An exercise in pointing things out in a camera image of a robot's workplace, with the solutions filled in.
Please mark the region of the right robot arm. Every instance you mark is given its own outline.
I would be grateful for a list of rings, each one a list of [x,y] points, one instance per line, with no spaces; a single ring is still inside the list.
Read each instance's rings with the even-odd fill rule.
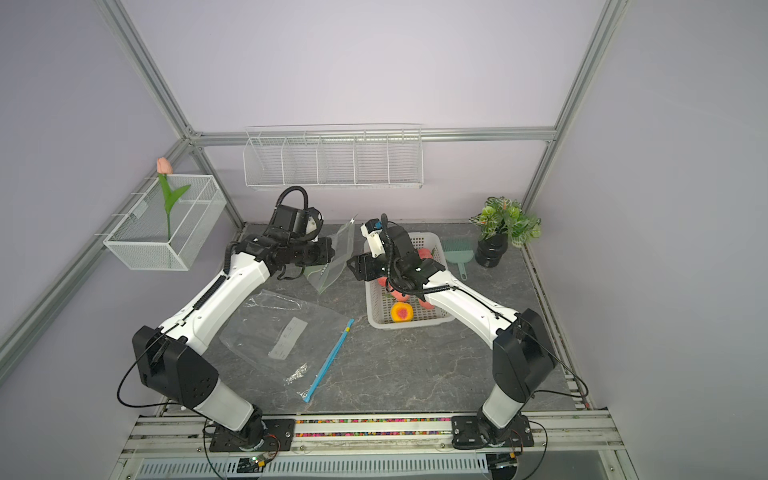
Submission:
[[[442,263],[422,258],[409,233],[386,216],[361,226],[369,251],[347,261],[360,281],[386,286],[432,304],[460,321],[492,351],[493,389],[479,410],[479,423],[500,436],[557,362],[541,317],[498,304],[464,285]]]

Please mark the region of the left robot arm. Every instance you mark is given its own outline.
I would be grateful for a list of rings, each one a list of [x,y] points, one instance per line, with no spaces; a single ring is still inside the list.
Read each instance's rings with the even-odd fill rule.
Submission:
[[[324,265],[334,255],[320,234],[321,213],[313,208],[275,208],[265,231],[232,242],[221,271],[177,314],[133,336],[143,385],[229,430],[247,446],[262,442],[259,407],[235,393],[204,357],[230,315],[259,286],[289,265]]]

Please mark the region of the yellow-red peach front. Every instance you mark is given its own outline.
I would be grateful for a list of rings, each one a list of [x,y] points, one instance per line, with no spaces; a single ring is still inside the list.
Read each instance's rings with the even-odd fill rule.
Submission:
[[[410,322],[414,319],[414,310],[411,304],[395,302],[390,309],[390,318],[394,323]]]

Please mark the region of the clear blue-zipper bag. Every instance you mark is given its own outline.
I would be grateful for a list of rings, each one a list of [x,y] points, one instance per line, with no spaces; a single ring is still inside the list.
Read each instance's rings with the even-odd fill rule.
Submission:
[[[254,367],[261,394],[308,403],[354,322],[316,303],[262,290],[236,310],[219,339]]]

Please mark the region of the white plastic basket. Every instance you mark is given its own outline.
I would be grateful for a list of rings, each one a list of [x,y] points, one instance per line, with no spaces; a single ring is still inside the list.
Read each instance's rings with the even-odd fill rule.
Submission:
[[[416,249],[426,248],[437,262],[446,265],[441,240],[435,233],[411,232],[411,241]],[[411,306],[413,316],[404,322],[395,322],[391,315],[396,298],[389,293],[378,280],[365,283],[367,319],[370,325],[381,330],[404,328],[431,327],[450,323],[455,317],[445,310],[434,307],[424,308],[416,297],[409,297],[407,304]]]

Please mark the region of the green dustpan scoop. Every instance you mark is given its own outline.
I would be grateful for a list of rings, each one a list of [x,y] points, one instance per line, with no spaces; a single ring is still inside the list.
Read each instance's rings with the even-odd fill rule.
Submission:
[[[445,259],[457,266],[460,278],[468,279],[467,266],[474,258],[471,241],[465,237],[450,237],[442,240]]]

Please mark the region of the potted green plant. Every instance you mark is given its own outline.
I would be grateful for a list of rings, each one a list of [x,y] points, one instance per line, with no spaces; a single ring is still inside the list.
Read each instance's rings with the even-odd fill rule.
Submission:
[[[470,222],[480,229],[475,261],[485,268],[496,267],[510,246],[522,249],[541,236],[541,219],[506,197],[488,197]]]

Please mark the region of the pink artificial tulip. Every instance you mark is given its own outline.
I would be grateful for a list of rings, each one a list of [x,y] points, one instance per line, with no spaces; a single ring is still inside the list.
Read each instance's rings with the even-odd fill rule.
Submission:
[[[166,215],[167,240],[170,241],[173,235],[171,226],[171,213],[175,204],[190,189],[190,185],[183,185],[179,188],[172,188],[168,181],[168,176],[173,174],[171,163],[165,158],[158,158],[156,161],[156,171],[158,183],[163,194],[164,211]]]

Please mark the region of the white mesh wall basket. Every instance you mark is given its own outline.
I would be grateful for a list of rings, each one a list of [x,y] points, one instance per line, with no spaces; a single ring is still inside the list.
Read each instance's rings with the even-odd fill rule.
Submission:
[[[173,207],[170,241],[158,179],[103,239],[104,246],[131,270],[189,270],[227,205],[210,175],[174,174],[168,181],[174,189],[190,185]]]

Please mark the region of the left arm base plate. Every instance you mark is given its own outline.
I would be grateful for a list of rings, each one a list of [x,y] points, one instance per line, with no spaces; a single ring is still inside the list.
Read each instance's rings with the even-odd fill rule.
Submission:
[[[215,425],[209,439],[209,450],[214,453],[288,451],[294,438],[296,421],[287,417],[261,418],[251,422],[241,431],[231,431]]]

